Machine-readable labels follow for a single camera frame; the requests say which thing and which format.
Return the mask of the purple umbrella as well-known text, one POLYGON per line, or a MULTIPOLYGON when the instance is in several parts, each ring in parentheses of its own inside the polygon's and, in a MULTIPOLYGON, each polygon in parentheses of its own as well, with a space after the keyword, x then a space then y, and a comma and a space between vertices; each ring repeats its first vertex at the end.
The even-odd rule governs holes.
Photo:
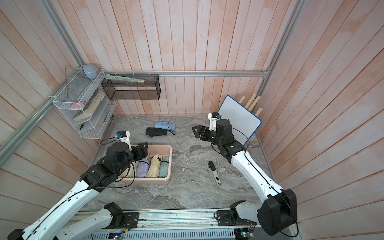
POLYGON ((149 156, 138 161, 136 178, 146 178, 150 165, 151 165, 151 161, 149 159, 149 156))

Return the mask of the tan beige umbrella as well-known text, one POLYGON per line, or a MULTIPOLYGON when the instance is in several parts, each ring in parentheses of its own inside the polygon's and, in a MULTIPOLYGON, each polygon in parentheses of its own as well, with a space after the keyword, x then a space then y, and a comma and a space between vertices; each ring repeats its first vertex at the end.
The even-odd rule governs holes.
POLYGON ((159 171, 160 171, 160 165, 161 165, 162 159, 163 159, 163 155, 159 153, 154 154, 154 156, 151 158, 151 165, 147 173, 147 178, 159 177, 159 171))

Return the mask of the pink plastic storage box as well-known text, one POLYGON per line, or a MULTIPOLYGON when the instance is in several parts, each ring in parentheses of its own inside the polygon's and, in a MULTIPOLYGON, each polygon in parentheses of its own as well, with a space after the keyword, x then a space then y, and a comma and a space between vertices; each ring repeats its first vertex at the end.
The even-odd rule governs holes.
POLYGON ((172 155, 170 145, 149 145, 148 156, 134 162, 118 180, 134 185, 166 185, 171 177, 172 155))

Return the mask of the mint green umbrella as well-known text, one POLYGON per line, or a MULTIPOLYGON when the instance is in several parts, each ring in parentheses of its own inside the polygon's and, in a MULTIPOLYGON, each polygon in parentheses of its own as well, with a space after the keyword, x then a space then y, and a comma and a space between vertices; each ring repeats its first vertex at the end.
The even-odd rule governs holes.
POLYGON ((169 159, 169 157, 165 157, 162 159, 159 171, 159 178, 166 178, 168 176, 169 159))

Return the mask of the plain cream umbrella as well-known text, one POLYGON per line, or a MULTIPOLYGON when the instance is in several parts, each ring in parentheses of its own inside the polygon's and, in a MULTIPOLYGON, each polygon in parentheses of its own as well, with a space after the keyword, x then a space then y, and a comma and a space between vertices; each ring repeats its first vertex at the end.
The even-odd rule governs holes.
POLYGON ((121 178, 135 178, 137 173, 137 162, 133 162, 122 174, 121 178))

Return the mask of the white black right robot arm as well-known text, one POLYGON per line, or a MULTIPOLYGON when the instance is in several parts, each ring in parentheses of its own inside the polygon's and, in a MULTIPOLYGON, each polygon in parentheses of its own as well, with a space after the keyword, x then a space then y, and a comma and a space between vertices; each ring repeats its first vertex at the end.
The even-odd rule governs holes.
POLYGON ((243 200, 232 204, 234 224, 257 222, 270 236, 298 224, 296 194, 283 189, 256 164, 246 147, 235 139, 229 120, 217 120, 214 129, 199 125, 192 130, 197 139, 218 147, 220 155, 243 174, 262 202, 260 208, 243 200))

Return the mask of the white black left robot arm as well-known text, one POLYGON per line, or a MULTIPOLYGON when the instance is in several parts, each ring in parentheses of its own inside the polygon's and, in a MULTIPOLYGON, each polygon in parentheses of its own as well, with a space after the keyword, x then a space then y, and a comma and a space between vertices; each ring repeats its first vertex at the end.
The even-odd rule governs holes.
POLYGON ((133 162, 148 155, 148 143, 130 146, 124 142, 108 147, 105 157, 89 167, 74 187, 47 213, 25 229, 15 229, 9 240, 81 240, 107 227, 127 226, 124 211, 115 203, 105 205, 92 216, 70 226, 67 222, 90 200, 111 184, 133 162))

